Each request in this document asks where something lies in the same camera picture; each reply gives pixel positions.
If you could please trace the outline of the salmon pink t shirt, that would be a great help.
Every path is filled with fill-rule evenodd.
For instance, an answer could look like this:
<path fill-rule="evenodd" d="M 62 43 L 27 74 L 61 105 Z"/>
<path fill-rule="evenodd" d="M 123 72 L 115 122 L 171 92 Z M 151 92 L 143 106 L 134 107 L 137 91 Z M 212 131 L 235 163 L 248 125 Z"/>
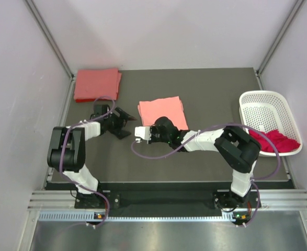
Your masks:
<path fill-rule="evenodd" d="M 167 117 L 178 130 L 188 130 L 183 103 L 179 96 L 139 101 L 138 112 L 143 126 L 152 126 L 160 117 Z"/>

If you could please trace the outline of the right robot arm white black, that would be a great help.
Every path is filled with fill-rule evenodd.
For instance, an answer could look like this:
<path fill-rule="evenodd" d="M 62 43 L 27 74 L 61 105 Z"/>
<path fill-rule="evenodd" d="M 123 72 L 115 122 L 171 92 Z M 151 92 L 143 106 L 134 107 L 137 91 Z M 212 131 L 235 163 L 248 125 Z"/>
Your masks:
<path fill-rule="evenodd" d="M 233 173 L 230 192 L 217 200 L 217 206 L 235 209 L 249 201 L 251 178 L 260 144 L 242 128 L 226 126 L 201 133 L 179 130 L 167 117 L 161 117 L 150 126 L 149 143 L 166 143 L 178 152 L 218 152 L 233 169 Z"/>

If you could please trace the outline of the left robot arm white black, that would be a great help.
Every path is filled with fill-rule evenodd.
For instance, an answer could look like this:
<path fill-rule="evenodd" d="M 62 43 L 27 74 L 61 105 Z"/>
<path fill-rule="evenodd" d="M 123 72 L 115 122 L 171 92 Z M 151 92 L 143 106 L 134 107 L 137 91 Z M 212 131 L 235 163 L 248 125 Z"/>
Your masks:
<path fill-rule="evenodd" d="M 122 140 L 131 135 L 123 129 L 128 121 L 136 121 L 136 118 L 119 107 L 111 110 L 109 105 L 94 105 L 89 120 L 52 130 L 47 155 L 48 166 L 75 185 L 76 200 L 83 203 L 85 208 L 108 206 L 99 180 L 85 164 L 86 141 L 106 132 Z"/>

